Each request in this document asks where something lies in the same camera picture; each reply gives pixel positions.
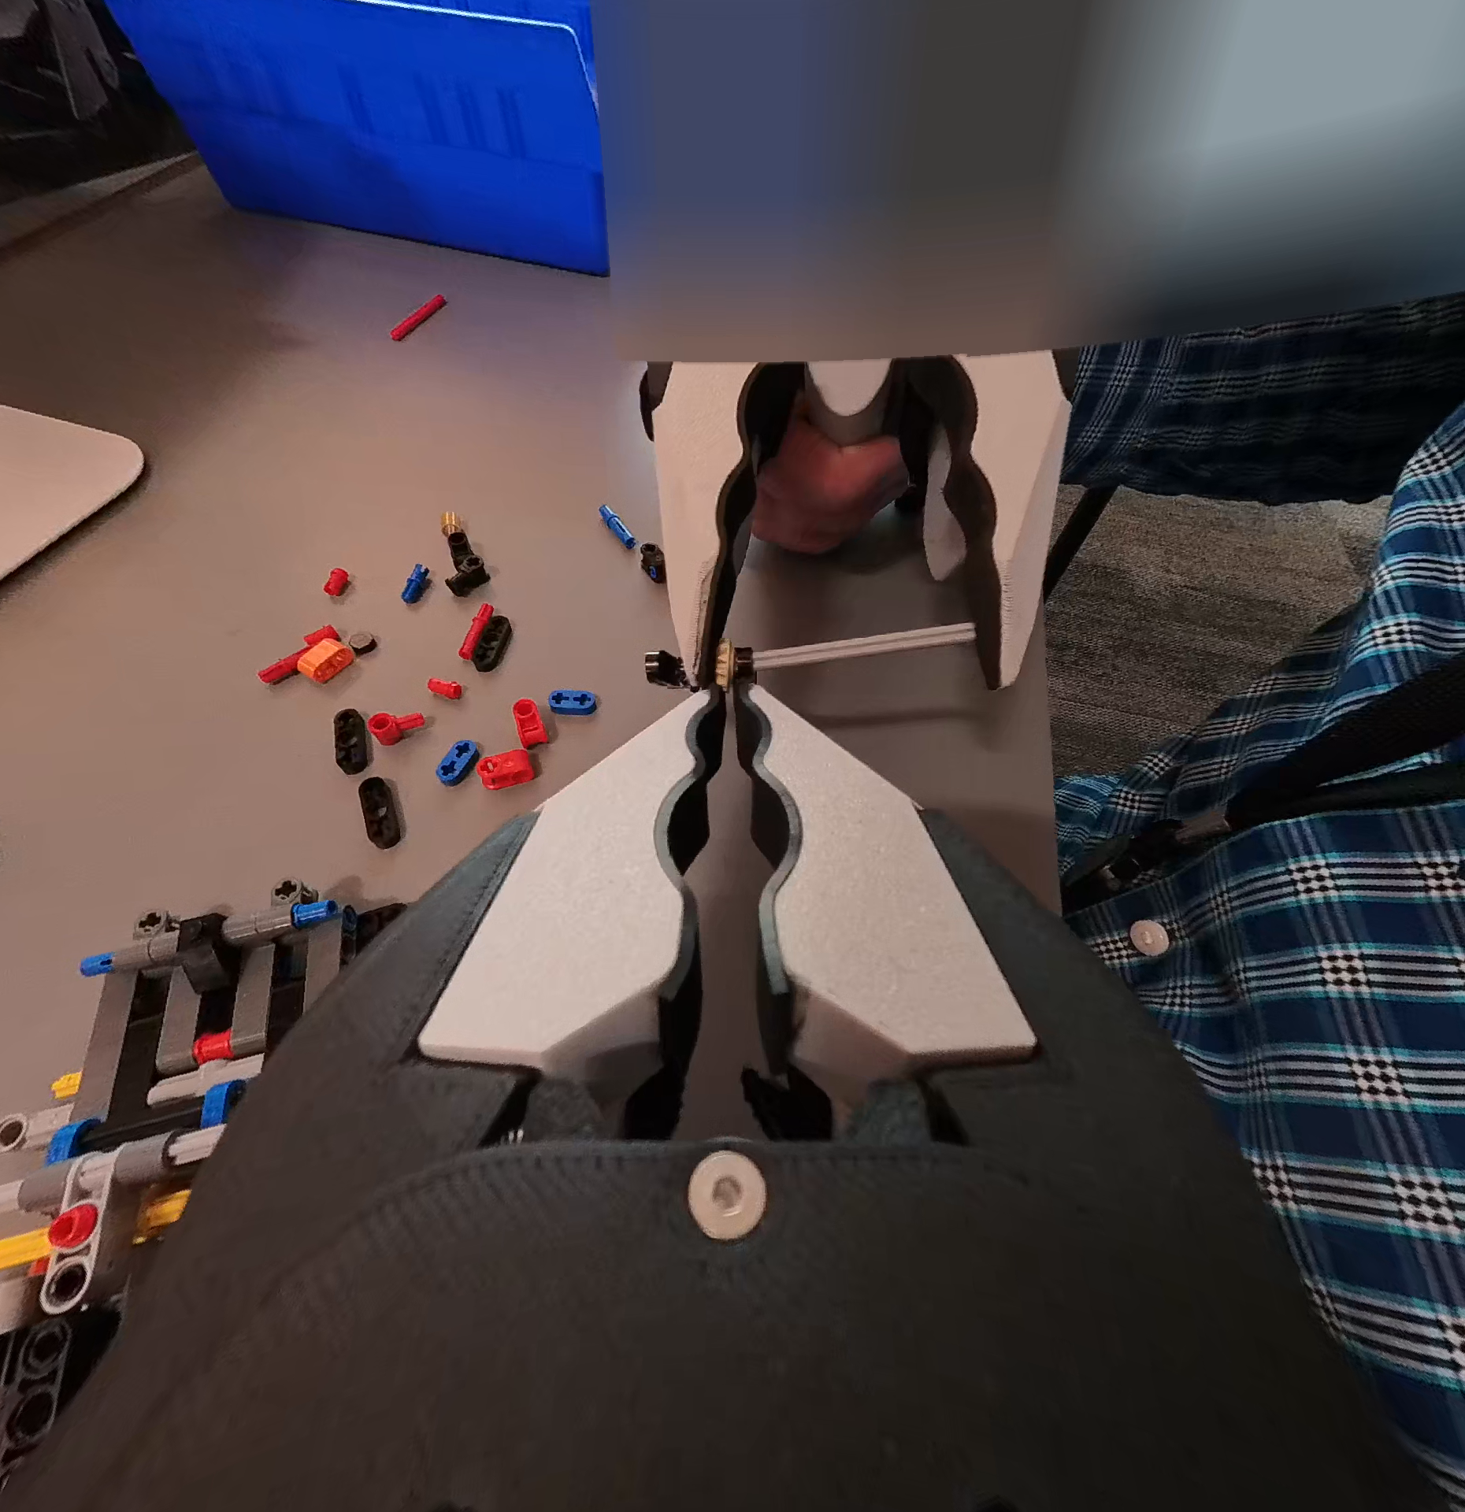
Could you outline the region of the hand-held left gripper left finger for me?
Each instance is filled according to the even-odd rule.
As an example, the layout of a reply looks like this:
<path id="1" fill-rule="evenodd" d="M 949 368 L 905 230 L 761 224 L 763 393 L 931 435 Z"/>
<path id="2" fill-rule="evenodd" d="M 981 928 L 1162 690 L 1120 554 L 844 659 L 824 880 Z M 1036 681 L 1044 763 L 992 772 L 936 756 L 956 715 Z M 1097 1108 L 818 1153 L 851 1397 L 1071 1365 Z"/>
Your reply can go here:
<path id="1" fill-rule="evenodd" d="M 697 945 L 684 872 L 707 840 L 723 705 L 701 691 L 533 812 L 418 1036 L 424 1056 L 656 1073 L 681 1051 Z"/>

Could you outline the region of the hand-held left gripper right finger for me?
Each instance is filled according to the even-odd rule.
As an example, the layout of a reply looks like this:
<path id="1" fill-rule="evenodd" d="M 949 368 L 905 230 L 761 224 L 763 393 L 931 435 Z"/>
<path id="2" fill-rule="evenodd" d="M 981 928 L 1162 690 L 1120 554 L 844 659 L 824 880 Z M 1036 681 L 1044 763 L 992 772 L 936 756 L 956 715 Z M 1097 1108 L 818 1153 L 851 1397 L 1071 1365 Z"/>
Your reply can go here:
<path id="1" fill-rule="evenodd" d="M 1036 1036 L 923 808 L 765 690 L 737 691 L 759 897 L 759 1024 L 778 1075 L 903 1078 L 1023 1063 Z"/>

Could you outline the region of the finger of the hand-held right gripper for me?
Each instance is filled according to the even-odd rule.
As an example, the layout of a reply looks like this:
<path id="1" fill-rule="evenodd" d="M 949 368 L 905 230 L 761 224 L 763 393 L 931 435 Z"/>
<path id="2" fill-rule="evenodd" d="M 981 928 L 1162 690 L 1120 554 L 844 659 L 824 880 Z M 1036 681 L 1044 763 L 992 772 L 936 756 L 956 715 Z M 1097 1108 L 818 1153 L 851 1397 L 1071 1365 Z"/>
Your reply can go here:
<path id="1" fill-rule="evenodd" d="M 907 384 L 928 413 L 928 573 L 962 594 L 986 687 L 1006 690 L 1041 602 L 1068 432 L 1058 364 L 1055 352 L 911 360 Z"/>
<path id="2" fill-rule="evenodd" d="M 656 492 L 667 594 L 684 674 L 715 672 L 752 504 L 744 393 L 758 364 L 672 364 L 656 407 Z"/>

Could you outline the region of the grey lego axle rod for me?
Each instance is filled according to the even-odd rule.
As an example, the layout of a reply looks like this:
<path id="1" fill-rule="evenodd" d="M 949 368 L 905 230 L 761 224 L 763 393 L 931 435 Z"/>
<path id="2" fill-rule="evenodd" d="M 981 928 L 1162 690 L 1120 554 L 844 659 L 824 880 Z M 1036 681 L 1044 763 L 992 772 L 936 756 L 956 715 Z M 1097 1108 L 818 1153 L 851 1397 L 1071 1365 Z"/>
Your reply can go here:
<path id="1" fill-rule="evenodd" d="M 754 678 L 754 674 L 763 671 L 820 667 L 838 660 L 867 660 L 911 650 L 942 650 L 950 646 L 971 646 L 974 642 L 974 623 L 962 620 L 942 628 L 924 628 L 900 634 L 849 636 L 842 640 L 800 644 L 778 650 L 732 648 L 726 677 L 737 683 L 742 678 Z"/>

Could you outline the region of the person's right forearm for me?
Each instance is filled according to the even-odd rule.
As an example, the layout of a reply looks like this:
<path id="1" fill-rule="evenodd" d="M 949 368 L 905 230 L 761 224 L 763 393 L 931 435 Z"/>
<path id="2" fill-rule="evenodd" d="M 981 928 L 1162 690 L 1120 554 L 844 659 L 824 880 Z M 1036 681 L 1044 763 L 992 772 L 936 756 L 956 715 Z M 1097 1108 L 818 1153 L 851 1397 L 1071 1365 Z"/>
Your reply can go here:
<path id="1" fill-rule="evenodd" d="M 1078 352 L 1061 483 L 1367 502 L 1465 401 L 1465 292 Z"/>

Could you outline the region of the scatter of small lego pieces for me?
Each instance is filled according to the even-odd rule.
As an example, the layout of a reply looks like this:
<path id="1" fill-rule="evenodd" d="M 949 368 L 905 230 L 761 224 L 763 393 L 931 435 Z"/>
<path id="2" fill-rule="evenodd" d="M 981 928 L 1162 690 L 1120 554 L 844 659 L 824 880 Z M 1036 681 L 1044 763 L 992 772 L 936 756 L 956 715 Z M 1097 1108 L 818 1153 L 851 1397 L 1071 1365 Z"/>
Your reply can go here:
<path id="1" fill-rule="evenodd" d="M 449 594 L 467 598 L 489 586 L 490 573 L 484 560 L 470 542 L 458 513 L 444 513 L 439 530 L 452 560 L 452 571 L 444 577 Z M 458 659 L 476 674 L 490 674 L 500 668 L 514 642 L 514 623 L 494 611 L 490 602 L 481 602 L 472 614 Z M 378 650 L 371 634 L 350 634 L 343 637 L 337 628 L 323 626 L 304 637 L 304 646 L 289 657 L 278 659 L 257 671 L 257 681 L 265 687 L 289 683 L 295 677 L 315 687 L 325 687 L 334 677 L 368 653 Z M 458 739 L 435 767 L 441 788 L 449 791 L 470 776 L 479 776 L 484 791 L 500 793 L 533 781 L 537 776 L 533 754 L 549 745 L 549 718 L 595 715 L 599 697 L 585 690 L 552 690 L 540 705 L 533 697 L 519 697 L 511 705 L 515 726 L 515 747 L 486 756 L 472 739 Z M 357 800 L 361 808 L 365 840 L 378 849 L 389 849 L 402 842 L 402 815 L 392 783 L 379 776 L 369 776 L 373 747 L 398 747 L 410 734 L 427 726 L 420 709 L 393 713 L 375 709 L 363 713 L 357 707 L 337 709 L 331 715 L 331 760 L 349 778 L 358 778 Z"/>

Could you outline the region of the part-built grey lego chassis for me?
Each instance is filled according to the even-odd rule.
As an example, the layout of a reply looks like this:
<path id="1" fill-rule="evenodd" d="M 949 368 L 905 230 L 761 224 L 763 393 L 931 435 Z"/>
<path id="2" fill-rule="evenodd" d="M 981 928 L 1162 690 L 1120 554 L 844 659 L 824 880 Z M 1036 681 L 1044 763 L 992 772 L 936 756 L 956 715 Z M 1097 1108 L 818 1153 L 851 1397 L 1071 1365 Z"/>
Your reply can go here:
<path id="1" fill-rule="evenodd" d="M 269 1056 L 401 914 L 284 879 L 259 909 L 135 917 L 80 960 L 83 1067 L 0 1119 L 0 1495 L 97 1369 L 166 1230 Z"/>

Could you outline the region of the person's right hand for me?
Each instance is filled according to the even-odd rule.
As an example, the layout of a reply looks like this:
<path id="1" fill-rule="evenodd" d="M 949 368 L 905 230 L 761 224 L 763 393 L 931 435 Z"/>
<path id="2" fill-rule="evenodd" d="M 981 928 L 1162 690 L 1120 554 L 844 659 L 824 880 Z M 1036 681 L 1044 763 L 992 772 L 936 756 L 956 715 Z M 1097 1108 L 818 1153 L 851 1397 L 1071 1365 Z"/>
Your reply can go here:
<path id="1" fill-rule="evenodd" d="M 797 408 L 778 452 L 758 471 L 750 534 L 787 553 L 831 553 L 907 486 L 895 437 L 835 443 Z"/>

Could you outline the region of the person's plaid shirt torso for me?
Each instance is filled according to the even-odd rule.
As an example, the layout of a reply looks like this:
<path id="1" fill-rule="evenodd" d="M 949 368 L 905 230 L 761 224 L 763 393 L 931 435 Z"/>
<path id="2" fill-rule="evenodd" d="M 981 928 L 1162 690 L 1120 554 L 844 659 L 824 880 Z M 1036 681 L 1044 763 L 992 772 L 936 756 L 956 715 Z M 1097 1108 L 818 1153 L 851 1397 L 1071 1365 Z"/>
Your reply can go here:
<path id="1" fill-rule="evenodd" d="M 1065 921 L 1221 1108 L 1329 1330 L 1465 1508 L 1465 401 L 1352 609 L 1055 803 Z"/>

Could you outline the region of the blue plastic bin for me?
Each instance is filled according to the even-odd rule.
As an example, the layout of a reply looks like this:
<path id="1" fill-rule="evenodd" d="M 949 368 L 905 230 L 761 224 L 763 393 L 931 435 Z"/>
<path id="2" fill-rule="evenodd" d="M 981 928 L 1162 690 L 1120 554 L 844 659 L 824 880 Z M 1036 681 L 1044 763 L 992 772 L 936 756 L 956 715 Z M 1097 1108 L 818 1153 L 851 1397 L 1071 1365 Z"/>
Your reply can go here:
<path id="1" fill-rule="evenodd" d="M 609 274 L 588 2 L 108 9 L 232 207 Z"/>

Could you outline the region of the white book stand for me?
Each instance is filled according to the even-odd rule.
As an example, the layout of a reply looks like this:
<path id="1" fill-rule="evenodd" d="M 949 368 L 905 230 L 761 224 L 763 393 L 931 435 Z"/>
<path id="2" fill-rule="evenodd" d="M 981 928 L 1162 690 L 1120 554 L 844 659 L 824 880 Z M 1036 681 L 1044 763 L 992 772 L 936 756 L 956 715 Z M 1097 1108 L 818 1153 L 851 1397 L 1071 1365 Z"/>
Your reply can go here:
<path id="1" fill-rule="evenodd" d="M 0 404 L 0 582 L 132 486 L 132 439 Z"/>

